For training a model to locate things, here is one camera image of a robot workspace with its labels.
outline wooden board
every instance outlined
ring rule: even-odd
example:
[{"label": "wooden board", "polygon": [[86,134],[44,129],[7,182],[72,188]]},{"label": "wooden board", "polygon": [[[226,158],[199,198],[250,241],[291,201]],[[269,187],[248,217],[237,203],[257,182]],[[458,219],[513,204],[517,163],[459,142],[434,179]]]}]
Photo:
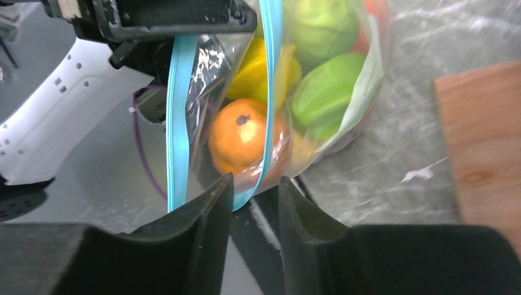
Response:
[{"label": "wooden board", "polygon": [[463,221],[521,257],[521,61],[434,81]]}]

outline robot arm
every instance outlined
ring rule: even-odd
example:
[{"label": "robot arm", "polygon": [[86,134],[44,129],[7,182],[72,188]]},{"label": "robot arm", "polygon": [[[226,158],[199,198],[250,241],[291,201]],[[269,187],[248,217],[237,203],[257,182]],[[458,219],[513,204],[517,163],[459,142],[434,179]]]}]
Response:
[{"label": "robot arm", "polygon": [[153,76],[115,69],[107,44],[76,39],[63,61],[0,125],[0,175],[8,186],[52,179],[65,157],[116,105]]},{"label": "robot arm", "polygon": [[[0,0],[0,6],[34,1]],[[78,38],[0,125],[0,195],[45,187],[116,105],[152,81],[165,84],[176,34],[245,33],[257,26],[255,12],[242,0],[41,2],[47,15],[71,23]]]}]

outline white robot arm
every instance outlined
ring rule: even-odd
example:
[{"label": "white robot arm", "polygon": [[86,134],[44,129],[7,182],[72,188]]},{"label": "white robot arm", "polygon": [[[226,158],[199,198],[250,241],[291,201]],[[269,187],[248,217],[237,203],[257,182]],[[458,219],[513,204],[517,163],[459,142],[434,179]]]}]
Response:
[{"label": "white robot arm", "polygon": [[76,39],[60,65],[0,125],[0,186],[53,179],[103,117],[154,79],[125,66],[115,69],[111,55],[107,44]]}]

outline cable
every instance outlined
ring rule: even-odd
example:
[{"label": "cable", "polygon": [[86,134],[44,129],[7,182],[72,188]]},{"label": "cable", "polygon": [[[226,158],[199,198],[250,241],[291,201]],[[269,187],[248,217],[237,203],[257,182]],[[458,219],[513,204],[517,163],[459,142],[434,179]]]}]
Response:
[{"label": "cable", "polygon": [[[153,85],[151,88],[158,88],[157,85]],[[159,183],[155,180],[154,174],[152,174],[152,170],[150,169],[150,166],[148,165],[148,161],[146,159],[145,151],[143,148],[143,141],[141,139],[141,133],[139,132],[139,121],[138,121],[138,110],[136,107],[136,94],[132,95],[132,121],[134,126],[134,138],[136,140],[136,146],[138,148],[138,155],[139,160],[141,162],[141,166],[143,166],[143,170],[145,171],[145,174],[149,181],[151,182],[152,186],[154,187],[155,191],[163,197],[163,199],[167,200],[166,193],[163,191],[163,189],[159,186]]]}]

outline blue zipper seal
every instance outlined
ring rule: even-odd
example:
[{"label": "blue zipper seal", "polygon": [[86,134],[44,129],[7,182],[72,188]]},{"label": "blue zipper seal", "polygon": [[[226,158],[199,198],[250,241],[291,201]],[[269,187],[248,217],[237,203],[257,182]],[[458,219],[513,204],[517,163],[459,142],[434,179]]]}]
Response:
[{"label": "blue zipper seal", "polygon": [[170,61],[166,90],[166,195],[169,213],[186,201],[190,159],[186,99],[198,41],[197,35],[177,35]]},{"label": "blue zipper seal", "polygon": [[264,44],[266,49],[266,62],[268,67],[268,113],[266,121],[266,137],[264,141],[264,155],[262,170],[259,180],[254,188],[236,194],[233,200],[233,210],[239,210],[255,194],[255,191],[264,181],[270,171],[273,150],[273,121],[275,120],[275,72],[280,60],[282,49],[282,0],[259,0],[260,14],[262,15],[262,30],[264,32]]}]

